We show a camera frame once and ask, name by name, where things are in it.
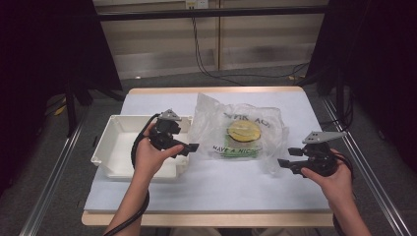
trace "white tray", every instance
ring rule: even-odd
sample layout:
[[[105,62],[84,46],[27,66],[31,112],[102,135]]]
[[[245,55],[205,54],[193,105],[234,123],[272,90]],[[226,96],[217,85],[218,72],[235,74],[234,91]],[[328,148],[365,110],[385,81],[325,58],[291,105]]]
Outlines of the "white tray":
[[[91,162],[100,165],[109,178],[131,179],[134,173],[131,160],[133,142],[151,116],[110,116],[104,132],[98,142]],[[187,133],[191,126],[191,116],[181,116],[178,122],[181,132],[174,139],[188,143]],[[177,155],[167,158],[153,179],[172,179],[184,173],[189,157]]]

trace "cable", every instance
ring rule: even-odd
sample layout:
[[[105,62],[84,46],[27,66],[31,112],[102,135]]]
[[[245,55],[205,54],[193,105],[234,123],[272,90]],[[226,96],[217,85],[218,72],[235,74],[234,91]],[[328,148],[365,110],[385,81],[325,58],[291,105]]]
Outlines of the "cable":
[[[296,65],[295,67],[292,68],[292,77],[294,78],[294,82],[292,83],[293,86],[295,86],[297,83],[296,77],[295,77],[295,73],[301,71],[304,67],[306,67],[308,64],[310,64],[310,62],[308,63],[301,63]]]
[[[341,160],[347,166],[347,168],[350,170],[350,177],[351,177],[352,182],[353,182],[353,179],[355,178],[355,176],[353,174],[353,165],[352,165],[352,162],[350,161],[350,159],[342,153],[334,154],[333,156],[336,159]],[[333,214],[332,220],[333,220],[334,229],[336,230],[337,234],[340,235],[340,236],[346,236],[346,234],[343,232],[343,230],[340,226],[340,223],[338,222],[337,217],[336,217],[335,214]]]
[[[149,205],[149,191],[147,192],[147,197],[145,198],[145,201],[142,204],[141,208],[138,210],[138,212],[136,212],[134,215],[128,218],[125,222],[119,224],[118,226],[114,227],[112,230],[105,233],[104,236],[116,235],[118,232],[122,231],[127,226],[131,225],[133,222],[135,222],[145,213],[145,210],[147,210],[148,205]]]
[[[132,151],[131,151],[131,158],[132,158],[132,165],[133,168],[135,168],[135,162],[136,162],[136,151],[138,149],[138,145],[139,142],[145,138],[146,136],[144,135],[145,130],[148,128],[150,122],[152,122],[152,120],[156,117],[158,117],[159,114],[154,114],[152,117],[150,117],[150,119],[147,121],[147,123],[145,124],[145,126],[142,128],[141,132],[138,134],[138,136],[135,138],[135,141],[133,142],[132,145]],[[139,219],[147,210],[149,205],[149,191],[147,192],[147,197],[145,198],[144,203],[142,204],[141,208],[138,210],[138,212],[136,212],[134,215],[132,215],[130,218],[128,218],[126,221],[124,221],[123,223],[119,224],[118,226],[114,227],[112,230],[108,231],[106,234],[104,234],[104,236],[111,236],[111,235],[115,235],[118,232],[122,231],[123,229],[125,229],[126,227],[128,227],[130,224],[132,224],[133,222],[135,222],[137,219]]]
[[[322,234],[320,233],[320,231],[319,231],[319,229],[318,229],[318,228],[314,228],[314,230],[316,231],[317,236],[322,236]]]
[[[203,65],[202,55],[200,54],[200,46],[199,46],[199,40],[198,40],[198,36],[197,36],[196,19],[195,18],[192,18],[192,21],[193,21],[193,28],[194,28],[194,41],[195,41],[195,47],[196,47],[196,59],[197,59],[197,65],[199,66],[200,71],[204,75],[206,75],[208,77],[212,77],[212,78],[217,79],[217,80],[227,81],[227,82],[230,82],[232,84],[236,84],[238,86],[243,87],[244,85],[242,85],[240,83],[237,83],[237,82],[234,82],[234,81],[230,81],[230,80],[224,79],[222,77],[213,76],[212,74],[210,74],[206,70],[206,68]]]
[[[283,78],[283,77],[288,77],[288,76],[294,75],[295,73],[297,73],[297,72],[301,71],[301,70],[302,70],[305,66],[307,66],[307,65],[309,64],[309,62],[308,62],[308,63],[303,63],[303,64],[296,65],[296,66],[293,68],[292,73],[289,73],[289,74],[286,74],[286,75],[280,75],[280,76],[250,75],[250,74],[246,74],[246,75],[243,75],[243,74],[242,74],[242,75],[235,74],[235,75],[222,75],[222,76],[214,76],[214,75],[212,75],[211,73],[209,73],[209,72],[206,70],[206,68],[205,68],[205,66],[204,66],[204,64],[203,64],[202,56],[201,56],[201,53],[200,53],[200,46],[199,46],[198,34],[197,34],[197,24],[196,24],[196,19],[195,19],[195,18],[192,18],[192,21],[193,21],[193,29],[194,29],[194,41],[195,41],[195,51],[196,51],[195,53],[196,53],[197,65],[198,65],[198,67],[199,67],[199,70],[200,70],[200,71],[201,71],[204,75],[206,75],[206,76],[208,76],[208,77],[211,77],[211,78],[214,78],[214,79],[217,79],[217,80],[227,81],[227,82],[230,82],[230,83],[236,84],[236,85],[238,85],[238,86],[242,86],[242,87],[244,87],[245,85],[242,85],[242,84],[237,83],[237,82],[235,82],[235,81],[227,80],[227,79],[224,79],[224,78],[225,78],[225,77],[261,77],[261,78],[279,79],[279,78]]]

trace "plastic bag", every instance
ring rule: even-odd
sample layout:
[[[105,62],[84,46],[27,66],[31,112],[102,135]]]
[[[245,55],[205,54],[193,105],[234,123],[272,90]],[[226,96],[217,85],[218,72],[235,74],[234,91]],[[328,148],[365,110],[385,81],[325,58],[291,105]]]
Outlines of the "plastic bag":
[[[205,158],[246,160],[264,159],[274,171],[283,156],[288,128],[275,107],[249,104],[221,104],[199,93],[190,143],[200,144],[197,154]]]

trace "hand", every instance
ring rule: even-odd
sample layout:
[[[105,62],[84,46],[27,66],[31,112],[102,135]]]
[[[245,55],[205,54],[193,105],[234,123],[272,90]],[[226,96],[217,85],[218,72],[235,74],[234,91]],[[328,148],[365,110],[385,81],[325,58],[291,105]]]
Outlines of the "hand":
[[[335,149],[332,149],[331,151],[336,155],[339,153]],[[301,172],[307,178],[313,180],[322,188],[331,208],[333,208],[334,205],[343,205],[349,201],[353,201],[350,170],[341,160],[337,161],[337,165],[336,172],[328,177],[323,177],[308,168],[301,169]]]
[[[153,126],[154,123],[150,124],[144,131],[145,137],[149,135],[149,131]],[[135,175],[139,174],[143,177],[152,178],[165,159],[177,154],[183,148],[182,145],[178,145],[166,150],[158,150],[150,143],[148,138],[143,138],[136,150]]]

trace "wooden table edge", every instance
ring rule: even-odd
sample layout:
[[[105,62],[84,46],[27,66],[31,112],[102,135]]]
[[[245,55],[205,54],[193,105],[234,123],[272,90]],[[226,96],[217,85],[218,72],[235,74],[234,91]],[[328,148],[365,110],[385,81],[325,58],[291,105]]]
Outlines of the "wooden table edge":
[[[108,225],[112,213],[84,211],[84,225]],[[279,213],[146,213],[142,226],[151,227],[333,227],[330,210]]]

